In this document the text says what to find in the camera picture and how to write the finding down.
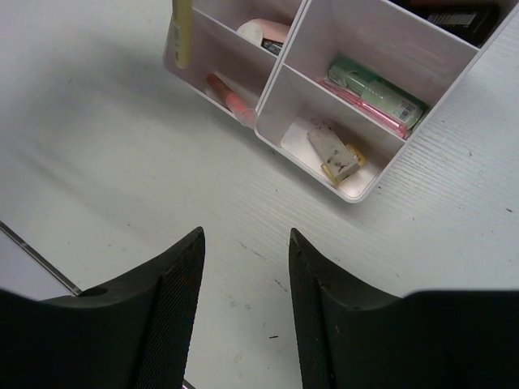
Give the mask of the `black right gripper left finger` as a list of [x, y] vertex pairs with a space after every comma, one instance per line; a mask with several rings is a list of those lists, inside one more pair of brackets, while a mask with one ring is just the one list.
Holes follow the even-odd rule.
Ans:
[[1, 291], [4, 388], [183, 388], [205, 257], [202, 228], [75, 296]]

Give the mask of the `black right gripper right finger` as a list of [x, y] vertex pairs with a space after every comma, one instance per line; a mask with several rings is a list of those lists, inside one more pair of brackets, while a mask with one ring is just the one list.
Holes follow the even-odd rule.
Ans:
[[515, 388], [518, 293], [396, 297], [290, 232], [290, 292], [305, 388]]

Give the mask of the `grey eraser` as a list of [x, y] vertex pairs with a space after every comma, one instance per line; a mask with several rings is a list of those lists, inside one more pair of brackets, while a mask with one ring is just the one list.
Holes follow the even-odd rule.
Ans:
[[308, 132], [307, 138], [321, 159], [321, 169], [335, 186], [357, 173], [367, 162], [354, 145], [344, 143], [330, 126], [317, 126]]

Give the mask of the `pink highlighter pen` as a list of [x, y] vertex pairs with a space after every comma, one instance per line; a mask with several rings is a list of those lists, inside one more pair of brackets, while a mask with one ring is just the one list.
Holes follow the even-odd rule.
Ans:
[[392, 117], [390, 114], [385, 113], [381, 109], [376, 108], [373, 104], [367, 102], [352, 91], [337, 86], [336, 84], [326, 79], [321, 79], [317, 83], [335, 96], [341, 98], [351, 105], [356, 106], [369, 118], [374, 119], [381, 125], [385, 125], [390, 131], [399, 136], [401, 139], [407, 139], [408, 127], [401, 120]]

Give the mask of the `mint green correction tape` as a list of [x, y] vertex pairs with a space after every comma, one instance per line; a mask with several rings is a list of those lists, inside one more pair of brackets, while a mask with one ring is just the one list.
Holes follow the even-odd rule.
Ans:
[[348, 57], [338, 54], [328, 67], [328, 81], [348, 89], [411, 130], [427, 111], [427, 105], [408, 92]]

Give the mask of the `orange pink pen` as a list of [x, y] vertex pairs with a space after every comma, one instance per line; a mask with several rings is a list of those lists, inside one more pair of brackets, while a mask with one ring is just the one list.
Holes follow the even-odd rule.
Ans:
[[256, 111], [249, 106], [243, 98], [224, 83], [217, 75], [210, 74], [206, 77], [209, 87], [223, 101], [225, 107], [244, 126], [255, 128]]

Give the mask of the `pink mini stapler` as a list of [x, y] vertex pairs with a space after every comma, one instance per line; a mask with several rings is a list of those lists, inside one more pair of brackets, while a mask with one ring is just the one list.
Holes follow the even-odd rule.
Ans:
[[241, 25], [237, 33], [252, 44], [279, 55], [290, 31], [290, 26], [266, 19], [252, 19]]

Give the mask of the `yellow pen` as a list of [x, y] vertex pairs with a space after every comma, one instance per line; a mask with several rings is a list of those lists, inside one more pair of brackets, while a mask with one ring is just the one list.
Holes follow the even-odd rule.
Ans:
[[173, 0], [174, 61], [179, 69], [186, 69], [191, 60], [192, 1]]

